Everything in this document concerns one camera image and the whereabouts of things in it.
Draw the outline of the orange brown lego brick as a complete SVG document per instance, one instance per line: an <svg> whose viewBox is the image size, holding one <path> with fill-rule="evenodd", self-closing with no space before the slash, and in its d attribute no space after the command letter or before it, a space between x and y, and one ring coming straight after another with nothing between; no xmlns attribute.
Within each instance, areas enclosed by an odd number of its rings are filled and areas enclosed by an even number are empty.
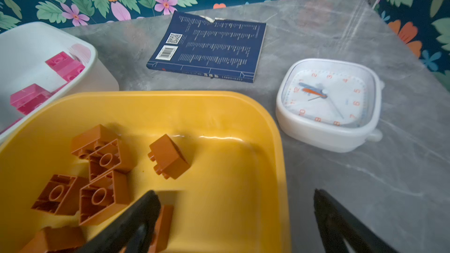
<svg viewBox="0 0 450 253"><path fill-rule="evenodd" d="M93 181L109 171L127 174L136 165L128 146L121 139L115 139L89 155L89 180Z"/></svg>

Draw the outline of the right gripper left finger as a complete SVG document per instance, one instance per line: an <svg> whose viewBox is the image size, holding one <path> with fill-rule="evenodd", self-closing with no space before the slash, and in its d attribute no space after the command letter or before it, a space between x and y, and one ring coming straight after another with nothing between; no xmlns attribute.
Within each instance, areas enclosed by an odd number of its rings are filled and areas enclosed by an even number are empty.
<svg viewBox="0 0 450 253"><path fill-rule="evenodd" d="M152 241L161 203L150 190L92 240L80 247L78 253L147 253Z"/></svg>

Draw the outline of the orange lego brick cluster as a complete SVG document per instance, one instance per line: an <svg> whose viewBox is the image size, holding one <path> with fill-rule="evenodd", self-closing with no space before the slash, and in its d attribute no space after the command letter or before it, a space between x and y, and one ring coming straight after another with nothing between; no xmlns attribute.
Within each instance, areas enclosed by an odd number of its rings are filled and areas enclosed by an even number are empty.
<svg viewBox="0 0 450 253"><path fill-rule="evenodd" d="M109 171L80 189L80 226L96 226L131 203L127 176Z"/></svg>

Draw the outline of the pink lego brick cluster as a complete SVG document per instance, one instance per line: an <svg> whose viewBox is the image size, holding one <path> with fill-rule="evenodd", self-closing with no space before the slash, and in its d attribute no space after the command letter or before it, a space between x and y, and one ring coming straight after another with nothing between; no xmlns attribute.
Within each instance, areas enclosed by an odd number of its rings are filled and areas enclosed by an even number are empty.
<svg viewBox="0 0 450 253"><path fill-rule="evenodd" d="M53 94L37 84L32 84L10 96L10 105L23 115L30 114Z"/></svg>

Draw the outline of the orange lego brick top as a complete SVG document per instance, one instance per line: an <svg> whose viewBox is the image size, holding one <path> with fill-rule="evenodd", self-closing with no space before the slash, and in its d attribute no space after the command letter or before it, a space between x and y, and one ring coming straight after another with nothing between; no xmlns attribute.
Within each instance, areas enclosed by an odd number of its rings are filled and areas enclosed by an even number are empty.
<svg viewBox="0 0 450 253"><path fill-rule="evenodd" d="M148 157L155 162L156 174L162 175L165 179L177 179L191 167L167 134L150 144Z"/></svg>

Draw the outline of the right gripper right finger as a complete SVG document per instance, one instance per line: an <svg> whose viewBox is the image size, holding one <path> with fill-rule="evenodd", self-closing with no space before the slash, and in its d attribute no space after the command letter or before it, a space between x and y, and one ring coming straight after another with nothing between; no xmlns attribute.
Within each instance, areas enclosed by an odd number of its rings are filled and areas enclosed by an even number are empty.
<svg viewBox="0 0 450 253"><path fill-rule="evenodd" d="M349 210L323 189L314 193L314 211L323 247L327 253L395 253Z"/></svg>

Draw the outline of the pink double lego brick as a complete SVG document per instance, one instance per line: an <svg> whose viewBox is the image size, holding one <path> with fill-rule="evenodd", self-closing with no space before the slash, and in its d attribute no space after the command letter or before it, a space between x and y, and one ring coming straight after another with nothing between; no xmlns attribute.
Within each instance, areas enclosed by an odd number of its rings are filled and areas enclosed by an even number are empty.
<svg viewBox="0 0 450 253"><path fill-rule="evenodd" d="M46 60L45 63L66 82L74 80L85 69L81 62L65 52L58 53Z"/></svg>

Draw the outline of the orange lego brick bottom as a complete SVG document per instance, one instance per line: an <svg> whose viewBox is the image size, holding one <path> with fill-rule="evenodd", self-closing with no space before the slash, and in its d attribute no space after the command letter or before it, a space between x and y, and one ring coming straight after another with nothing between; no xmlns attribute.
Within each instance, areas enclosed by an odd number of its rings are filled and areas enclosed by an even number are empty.
<svg viewBox="0 0 450 253"><path fill-rule="evenodd" d="M42 228L20 253L73 253L86 239L80 227Z"/></svg>

